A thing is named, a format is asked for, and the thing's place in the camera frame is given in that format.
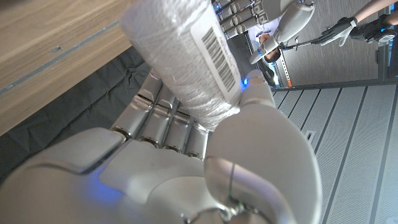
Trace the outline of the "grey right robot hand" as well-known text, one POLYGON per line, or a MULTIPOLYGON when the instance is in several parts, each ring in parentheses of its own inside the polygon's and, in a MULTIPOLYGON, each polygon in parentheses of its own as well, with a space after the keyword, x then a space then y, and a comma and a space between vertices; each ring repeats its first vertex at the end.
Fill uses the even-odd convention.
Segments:
POLYGON ((178 111, 163 148, 93 128, 43 150, 1 184, 2 223, 316 223, 311 144, 259 70, 213 134, 178 111))

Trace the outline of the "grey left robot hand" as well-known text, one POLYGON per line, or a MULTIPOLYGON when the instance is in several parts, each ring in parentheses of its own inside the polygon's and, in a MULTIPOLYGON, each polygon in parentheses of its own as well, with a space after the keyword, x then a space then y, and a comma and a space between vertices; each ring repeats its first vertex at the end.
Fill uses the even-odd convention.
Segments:
POLYGON ((274 36, 252 53, 249 59, 251 64, 298 34, 308 24, 315 11, 313 1, 303 0, 213 1, 212 6, 227 39, 243 34, 256 25, 281 18, 274 36))

